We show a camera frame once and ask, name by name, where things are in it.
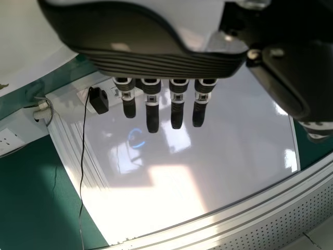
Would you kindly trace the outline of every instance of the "green mat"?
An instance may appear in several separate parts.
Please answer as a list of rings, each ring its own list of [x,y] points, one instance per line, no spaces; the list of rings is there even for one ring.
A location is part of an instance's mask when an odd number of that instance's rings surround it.
[[[80,199],[50,136],[0,159],[0,248],[81,250]],[[93,220],[82,214],[85,249],[106,246]]]

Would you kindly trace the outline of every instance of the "wall socket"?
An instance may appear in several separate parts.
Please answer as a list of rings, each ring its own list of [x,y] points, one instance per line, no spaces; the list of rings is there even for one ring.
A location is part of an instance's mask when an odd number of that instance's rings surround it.
[[[24,145],[24,141],[8,128],[0,131],[0,156]]]

